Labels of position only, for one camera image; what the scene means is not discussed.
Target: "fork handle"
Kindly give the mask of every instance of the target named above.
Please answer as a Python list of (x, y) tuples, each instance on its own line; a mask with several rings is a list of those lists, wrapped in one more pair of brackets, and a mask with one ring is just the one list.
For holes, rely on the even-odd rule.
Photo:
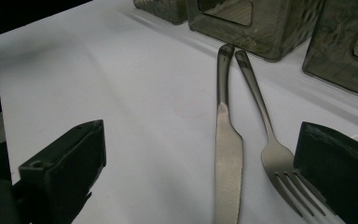
[(234, 46), (225, 44), (217, 54), (217, 105), (228, 105), (228, 69)]
[(275, 138), (271, 125), (271, 120), (269, 119), (269, 112), (267, 111), (263, 96), (258, 87), (257, 80), (255, 79), (255, 73), (249, 61), (248, 55), (244, 50), (239, 50), (235, 53), (235, 58), (237, 59), (238, 65), (240, 66), (243, 76), (245, 77), (246, 82), (251, 89), (252, 95), (255, 98), (255, 102), (257, 103), (257, 107), (260, 110), (261, 117), (263, 118), (264, 125), (266, 126), (268, 139)]

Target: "stainless steel cutlery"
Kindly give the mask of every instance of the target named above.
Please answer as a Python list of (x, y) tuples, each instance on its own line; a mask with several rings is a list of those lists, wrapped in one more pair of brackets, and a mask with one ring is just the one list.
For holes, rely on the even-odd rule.
[[(214, 224), (238, 223), (240, 210), (243, 142), (242, 137), (235, 131), (230, 122), (228, 107), (228, 70), (234, 51), (235, 48), (233, 46), (226, 44), (219, 49), (217, 56)], [(261, 159), (268, 179), (287, 204), (300, 216), (303, 216), (303, 214), (289, 194), (292, 195), (292, 198), (296, 198), (312, 216), (314, 216), (314, 213), (310, 209), (309, 204), (325, 216), (325, 212), (312, 200), (303, 186), (306, 186), (316, 199), (328, 208), (324, 198), (317, 189), (297, 172), (294, 167), (293, 153), (278, 141), (273, 132), (269, 113), (246, 52), (239, 50), (235, 53), (235, 57), (255, 98), (266, 127), (268, 143), (261, 152)]]
[(242, 180), (242, 137), (234, 130), (228, 109), (228, 68), (234, 47), (217, 56), (217, 122), (214, 159), (214, 224), (238, 223)]

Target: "knife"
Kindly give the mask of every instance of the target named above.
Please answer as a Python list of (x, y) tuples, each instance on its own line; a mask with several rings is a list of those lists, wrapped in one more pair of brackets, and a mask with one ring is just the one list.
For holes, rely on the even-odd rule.
[(228, 110), (228, 69), (234, 47), (226, 44), (217, 56), (217, 120), (214, 159), (214, 224), (237, 224), (242, 180), (242, 137)]

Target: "square glass holder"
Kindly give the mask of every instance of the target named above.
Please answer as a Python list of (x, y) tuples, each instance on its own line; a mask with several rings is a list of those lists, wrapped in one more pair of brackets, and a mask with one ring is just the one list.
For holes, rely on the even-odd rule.
[(133, 4), (175, 25), (187, 20), (186, 0), (133, 0)]
[(358, 95), (358, 0), (325, 0), (303, 71)]
[(192, 31), (279, 61), (310, 37), (324, 0), (187, 0)]

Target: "table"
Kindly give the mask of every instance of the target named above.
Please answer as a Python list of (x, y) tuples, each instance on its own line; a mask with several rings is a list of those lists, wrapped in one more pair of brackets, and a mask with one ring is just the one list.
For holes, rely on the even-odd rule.
[[(213, 223), (223, 44), (130, 0), (94, 0), (0, 35), (13, 182), (23, 162), (63, 133), (103, 119), (107, 166), (74, 223)], [(308, 44), (277, 63), (250, 55), (275, 133), (293, 152), (302, 121), (358, 133), (358, 96), (302, 72)], [(342, 223), (331, 214), (299, 217), (270, 185), (260, 160), (264, 125), (235, 59), (229, 104), (244, 139), (240, 223)]]

